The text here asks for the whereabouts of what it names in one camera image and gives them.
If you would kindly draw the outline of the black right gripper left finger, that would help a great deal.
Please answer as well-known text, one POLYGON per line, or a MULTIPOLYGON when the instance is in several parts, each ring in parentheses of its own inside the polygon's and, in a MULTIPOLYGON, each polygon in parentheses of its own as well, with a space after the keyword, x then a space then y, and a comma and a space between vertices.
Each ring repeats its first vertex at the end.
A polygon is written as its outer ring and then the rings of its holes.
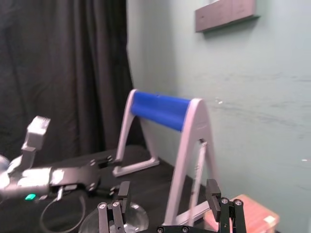
POLYGON ((130 205, 130 182, 122 182, 119 186, 117 199, 107 204, 101 202, 97 206, 99 218, 99 233, 109 233, 109 223, 114 223, 116 233, 124 233, 127 208, 130 205))

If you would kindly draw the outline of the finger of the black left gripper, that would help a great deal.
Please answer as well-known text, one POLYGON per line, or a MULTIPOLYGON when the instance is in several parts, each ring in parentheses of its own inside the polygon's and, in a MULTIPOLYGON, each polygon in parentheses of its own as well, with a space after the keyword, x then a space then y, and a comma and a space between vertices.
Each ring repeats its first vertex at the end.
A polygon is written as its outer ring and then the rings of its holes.
POLYGON ((103 169, 109 166, 121 166, 121 160, 113 159, 112 156, 91 160, 91 166, 103 169))
POLYGON ((119 191, 119 185, 113 187, 100 187, 94 188, 89 191, 91 197, 114 197, 119 191))

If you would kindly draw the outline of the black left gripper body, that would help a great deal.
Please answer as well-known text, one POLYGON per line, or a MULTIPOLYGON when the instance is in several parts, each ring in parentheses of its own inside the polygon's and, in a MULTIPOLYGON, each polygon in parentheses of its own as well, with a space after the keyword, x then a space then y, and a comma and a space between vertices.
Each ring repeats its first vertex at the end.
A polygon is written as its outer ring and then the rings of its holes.
POLYGON ((99 166, 95 162, 83 166, 53 167, 51 170, 50 187, 68 187, 76 185, 86 191, 95 190, 100 182, 99 166))

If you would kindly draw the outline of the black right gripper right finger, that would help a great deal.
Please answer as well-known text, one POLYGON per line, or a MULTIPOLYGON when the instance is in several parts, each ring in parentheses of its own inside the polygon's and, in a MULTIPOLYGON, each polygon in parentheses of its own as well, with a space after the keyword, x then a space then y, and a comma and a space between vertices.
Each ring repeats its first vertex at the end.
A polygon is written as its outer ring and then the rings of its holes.
POLYGON ((207 179, 206 199, 218 223, 218 233, 246 233, 243 201, 222 197, 215 179, 207 179))

